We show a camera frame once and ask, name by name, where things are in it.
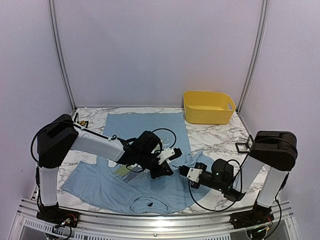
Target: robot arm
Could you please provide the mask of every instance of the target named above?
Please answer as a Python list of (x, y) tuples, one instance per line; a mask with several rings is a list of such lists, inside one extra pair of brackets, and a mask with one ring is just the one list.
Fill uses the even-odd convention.
[(108, 137), (83, 128), (75, 124), (70, 115), (64, 114), (37, 136), (36, 183), (41, 202), (38, 217), (42, 220), (61, 223), (68, 215), (58, 205), (57, 177), (59, 166), (70, 150), (102, 156), (122, 165), (137, 164), (148, 169), (152, 179), (172, 175), (167, 160), (182, 155), (179, 148), (162, 149), (161, 139), (151, 131), (144, 131), (138, 138), (123, 140), (116, 135)]
[(232, 201), (240, 201), (265, 164), (269, 171), (253, 209), (231, 215), (230, 223), (235, 229), (246, 228), (273, 220), (271, 205), (279, 190), (284, 187), (289, 171), (295, 166), (298, 156), (297, 139), (291, 132), (259, 131), (250, 152), (246, 156), (241, 174), (234, 176), (234, 167), (223, 159), (211, 166), (197, 162), (194, 168), (181, 166), (179, 173), (191, 181), (192, 188), (207, 186), (223, 193)]

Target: metal bracket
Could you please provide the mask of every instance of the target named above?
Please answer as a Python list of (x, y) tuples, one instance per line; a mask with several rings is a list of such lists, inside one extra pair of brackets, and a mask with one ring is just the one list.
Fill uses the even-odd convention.
[(249, 145), (250, 140), (251, 140), (252, 144), (255, 142), (255, 141), (254, 141), (254, 138), (252, 137), (251, 134), (249, 135), (249, 137), (248, 137), (248, 139), (246, 140), (246, 142), (236, 142), (236, 143), (235, 143), (235, 147), (236, 147), (236, 150), (237, 150), (238, 154), (248, 154), (248, 153), (249, 153), (249, 151), (241, 151), (241, 150), (239, 149), (239, 146), (245, 146), (246, 149), (250, 149), (250, 147), (251, 147), (251, 146)]

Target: yellow plastic basket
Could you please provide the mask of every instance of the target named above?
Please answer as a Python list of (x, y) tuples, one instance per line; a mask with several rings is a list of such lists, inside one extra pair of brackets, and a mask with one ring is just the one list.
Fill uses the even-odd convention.
[(185, 119), (192, 124), (227, 124), (236, 109), (231, 97), (223, 92), (185, 91)]

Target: white wall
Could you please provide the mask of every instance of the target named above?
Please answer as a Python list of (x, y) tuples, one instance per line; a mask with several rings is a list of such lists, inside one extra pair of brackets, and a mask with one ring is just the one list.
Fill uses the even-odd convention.
[(34, 134), (70, 113), (47, 1), (0, 2), (0, 238), (7, 239), (22, 197), (35, 187)]
[(56, 1), (78, 106), (181, 106), (186, 90), (245, 82), (261, 0)]
[(284, 195), (302, 239), (320, 228), (320, 2), (270, 1), (262, 50), (242, 115), (251, 133), (292, 131), (299, 156)]

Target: white marble tabletop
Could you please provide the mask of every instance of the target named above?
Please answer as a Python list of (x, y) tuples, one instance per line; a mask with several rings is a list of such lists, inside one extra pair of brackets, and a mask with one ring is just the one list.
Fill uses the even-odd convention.
[[(174, 107), (79, 108), (77, 110), (80, 121), (89, 121), (88, 128), (97, 133), (103, 132), (108, 114), (179, 113), (182, 111), (182, 108)], [(191, 146), (191, 154), (195, 154), (202, 150), (206, 156), (211, 157), (213, 160), (224, 159), (227, 161), (235, 159), (240, 163), (243, 162), (245, 154), (238, 154), (235, 143), (245, 142), (249, 135), (236, 113), (233, 114), (229, 124), (226, 125), (191, 124), (187, 121), (185, 121), (185, 125)], [(89, 205), (61, 188), (71, 172), (76, 168), (79, 161), (95, 164), (96, 158), (97, 156), (93, 154), (81, 151), (70, 151), (67, 154), (58, 172), (57, 196), (60, 206), (92, 212), (111, 213), (110, 210)], [(233, 162), (231, 162), (231, 164), (234, 165), (235, 173), (238, 172), (239, 167), (237, 164)], [(233, 208), (253, 205), (266, 176), (266, 169), (263, 168), (247, 191), (246, 196), (241, 201), (235, 203)], [(212, 189), (199, 201), (199, 203), (206, 208), (220, 210), (229, 206), (232, 202), (223, 198), (223, 195), (219, 191)], [(192, 206), (177, 212), (177, 214), (200, 212), (206, 212), (206, 210), (193, 204)]]

